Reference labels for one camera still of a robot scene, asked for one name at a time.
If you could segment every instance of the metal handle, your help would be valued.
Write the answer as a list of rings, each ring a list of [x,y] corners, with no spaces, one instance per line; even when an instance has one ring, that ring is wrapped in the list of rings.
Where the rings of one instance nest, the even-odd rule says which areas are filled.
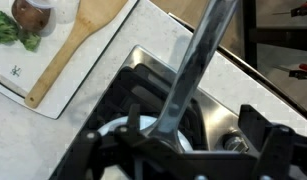
[[[144,134],[166,141],[179,152],[184,151],[177,137],[178,125],[233,16],[237,1],[209,2],[186,51],[163,110],[158,120],[144,130]]]

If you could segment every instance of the countertop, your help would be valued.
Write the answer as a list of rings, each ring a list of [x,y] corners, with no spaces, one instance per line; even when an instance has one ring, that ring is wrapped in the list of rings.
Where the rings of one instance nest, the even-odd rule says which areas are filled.
[[[192,34],[141,0],[57,120],[0,94],[0,180],[48,179],[132,48],[139,44],[178,69]],[[307,121],[220,54],[200,88],[236,114],[251,104],[268,120],[307,135]]]

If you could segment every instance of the stovetop burner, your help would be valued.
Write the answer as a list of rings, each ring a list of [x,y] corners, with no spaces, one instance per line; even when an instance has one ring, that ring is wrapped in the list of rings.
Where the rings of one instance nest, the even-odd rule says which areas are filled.
[[[141,115],[158,117],[176,73],[168,65],[136,46],[121,66],[109,88],[94,108],[58,168],[74,158],[83,161],[79,137],[89,130],[127,116],[132,104],[140,104]],[[238,116],[206,92],[197,89],[179,125],[179,131],[194,150],[229,150],[258,155],[238,127]]]

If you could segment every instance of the leafy green vegetable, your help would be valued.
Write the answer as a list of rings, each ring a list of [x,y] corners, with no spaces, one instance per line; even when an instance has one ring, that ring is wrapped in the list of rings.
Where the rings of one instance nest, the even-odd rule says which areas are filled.
[[[41,41],[41,37],[39,35],[25,30],[20,31],[19,39],[24,45],[25,49],[28,51],[34,51]]]
[[[19,27],[16,22],[0,11],[0,43],[5,44],[18,40]]]

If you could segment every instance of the marble countertop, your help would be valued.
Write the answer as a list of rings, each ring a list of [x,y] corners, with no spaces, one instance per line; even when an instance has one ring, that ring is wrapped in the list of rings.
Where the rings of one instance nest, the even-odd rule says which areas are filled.
[[[59,119],[41,116],[0,94],[0,180],[48,179],[132,48],[139,44],[178,69],[191,36],[142,0]],[[236,114],[241,104],[251,104],[267,119],[307,135],[302,116],[218,53],[199,86]]]

